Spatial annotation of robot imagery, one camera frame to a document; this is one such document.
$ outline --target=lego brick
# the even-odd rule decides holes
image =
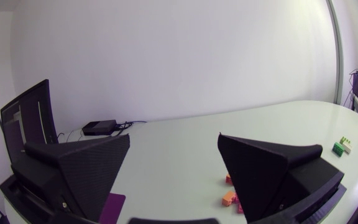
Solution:
[[[342,137],[339,143],[340,143],[340,144],[343,144],[344,142],[347,142],[347,143],[349,143],[349,144],[351,143],[350,140],[348,140],[348,139],[345,138],[345,137]]]
[[[237,210],[237,213],[244,213],[244,211],[242,210],[241,204],[239,203],[239,209]]]
[[[345,140],[346,140],[346,138],[342,137],[341,140],[339,141],[339,143],[342,144]]]
[[[338,142],[335,142],[333,151],[335,152],[335,154],[337,154],[339,157],[341,157],[343,154],[344,148],[341,144],[339,144]]]
[[[226,195],[223,196],[222,198],[222,205],[224,206],[230,206],[231,203],[233,203],[234,198],[236,197],[236,193],[234,193],[233,191],[228,191],[226,193]]]
[[[240,203],[237,193],[235,193],[235,195],[234,195],[233,203]]]
[[[346,153],[348,153],[348,154],[351,153],[351,151],[352,151],[352,146],[350,145],[350,143],[348,143],[348,142],[343,142],[343,143],[342,143],[342,146],[343,146],[343,148],[344,148],[344,150],[345,150]]]
[[[228,174],[228,175],[226,175],[226,183],[227,184],[233,184],[232,182],[231,182],[231,178],[230,178],[230,175]]]

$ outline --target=white lego brick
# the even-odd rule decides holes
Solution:
[[[348,153],[348,154],[351,153],[351,151],[352,151],[352,146],[351,146],[349,143],[343,142],[343,143],[342,143],[342,146],[343,146],[343,148],[345,149],[345,152],[346,152],[346,153]]]

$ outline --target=purple mat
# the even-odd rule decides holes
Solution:
[[[104,204],[102,214],[100,215],[100,224],[116,224],[122,206],[125,202],[125,195],[109,194],[109,197]]]

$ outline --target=black box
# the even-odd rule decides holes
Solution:
[[[116,120],[109,121],[92,121],[82,128],[84,135],[97,136],[97,135],[110,135],[116,127]]]

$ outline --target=green lego brick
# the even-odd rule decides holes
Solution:
[[[346,138],[342,137],[339,143],[342,144],[344,141],[346,141]]]
[[[335,154],[337,154],[339,157],[341,157],[343,154],[344,148],[341,144],[339,144],[338,142],[335,142],[333,151],[335,152]]]

